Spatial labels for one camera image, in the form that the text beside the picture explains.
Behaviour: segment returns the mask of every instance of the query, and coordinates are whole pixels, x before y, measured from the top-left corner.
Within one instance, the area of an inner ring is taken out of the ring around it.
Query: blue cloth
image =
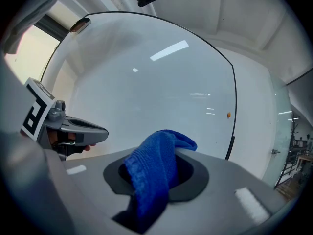
[[[187,136],[162,130],[150,135],[125,160],[136,196],[138,225],[151,225],[168,202],[169,189],[179,184],[175,148],[195,151],[197,144]]]

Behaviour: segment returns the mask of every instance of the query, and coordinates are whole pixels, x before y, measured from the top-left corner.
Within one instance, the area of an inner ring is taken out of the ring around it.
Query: ceiling
[[[70,28],[87,13],[132,11],[179,24],[215,47],[245,55],[289,83],[313,67],[312,47],[283,0],[59,0],[49,15]]]

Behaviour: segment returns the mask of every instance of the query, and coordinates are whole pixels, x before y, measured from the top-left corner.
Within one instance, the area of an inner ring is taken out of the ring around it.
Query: blue towel
[[[163,212],[169,189],[179,184],[175,148],[195,151],[196,143],[185,135],[162,130],[150,135],[125,160],[135,188],[139,230],[145,230]]]

